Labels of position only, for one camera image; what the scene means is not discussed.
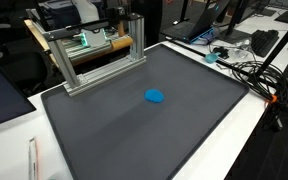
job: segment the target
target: gray mat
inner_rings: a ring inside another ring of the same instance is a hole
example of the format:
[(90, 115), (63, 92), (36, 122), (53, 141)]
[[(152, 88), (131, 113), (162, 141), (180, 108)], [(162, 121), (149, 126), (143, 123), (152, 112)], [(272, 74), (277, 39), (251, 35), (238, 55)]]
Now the gray mat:
[[(146, 64), (76, 97), (63, 87), (42, 95), (74, 179), (172, 178), (248, 92), (163, 45), (146, 56)], [(144, 100), (151, 88), (163, 92), (162, 103)]]

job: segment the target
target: blue object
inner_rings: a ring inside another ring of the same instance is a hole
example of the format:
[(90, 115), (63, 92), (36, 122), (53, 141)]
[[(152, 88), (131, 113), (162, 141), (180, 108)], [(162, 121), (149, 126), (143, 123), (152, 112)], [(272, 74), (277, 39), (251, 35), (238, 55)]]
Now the blue object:
[(145, 92), (144, 98), (153, 103), (160, 103), (164, 100), (164, 95), (157, 89), (149, 89)]
[(208, 54), (208, 55), (206, 55), (205, 56), (205, 60), (206, 60), (206, 62), (208, 62), (208, 63), (214, 63), (215, 61), (217, 61), (217, 59), (218, 59), (218, 56), (220, 55), (221, 53), (219, 53), (219, 52), (217, 52), (217, 53), (212, 53), (212, 54)]

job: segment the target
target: white table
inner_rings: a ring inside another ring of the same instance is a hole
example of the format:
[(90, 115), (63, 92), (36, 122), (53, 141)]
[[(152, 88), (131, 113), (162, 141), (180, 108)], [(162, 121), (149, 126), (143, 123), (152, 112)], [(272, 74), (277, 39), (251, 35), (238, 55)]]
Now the white table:
[[(253, 33), (257, 29), (288, 30), (288, 25), (273, 21), (277, 16), (276, 13), (272, 17), (252, 17), (236, 28), (248, 33)], [(279, 36), (282, 37), (285, 33), (286, 31), (279, 31)], [(162, 42), (162, 44), (223, 74), (230, 75), (228, 70), (220, 70), (215, 63), (206, 64), (202, 57), (175, 44), (169, 42)], [(215, 41), (214, 44), (224, 45), (225, 43)], [(189, 47), (203, 53), (209, 52), (206, 46)], [(273, 64), (281, 70), (284, 70), (288, 64), (287, 48), (288, 44), (273, 61)], [(264, 58), (257, 57), (257, 60), (263, 61)], [(40, 96), (41, 94), (37, 94), (29, 98), (37, 108), (35, 112), (0, 124), (0, 179), (28, 179), (28, 142), (32, 137), (36, 137), (39, 144), (40, 179), (72, 179), (45, 114)], [(250, 91), (211, 133), (174, 179), (223, 179), (263, 112), (263, 99)]]

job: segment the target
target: pen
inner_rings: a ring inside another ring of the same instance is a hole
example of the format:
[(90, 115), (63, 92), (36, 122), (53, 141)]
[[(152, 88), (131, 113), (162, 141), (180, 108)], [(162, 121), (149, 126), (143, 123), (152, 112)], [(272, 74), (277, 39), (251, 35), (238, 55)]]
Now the pen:
[(37, 149), (35, 138), (29, 141), (29, 179), (37, 180)]

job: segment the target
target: blue sponge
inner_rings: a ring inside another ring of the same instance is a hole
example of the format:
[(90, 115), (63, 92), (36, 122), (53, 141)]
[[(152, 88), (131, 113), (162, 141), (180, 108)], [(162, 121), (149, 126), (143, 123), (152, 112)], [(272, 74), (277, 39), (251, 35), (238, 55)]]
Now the blue sponge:
[(164, 100), (164, 95), (157, 89), (149, 89), (145, 92), (144, 98), (153, 103), (160, 103)]

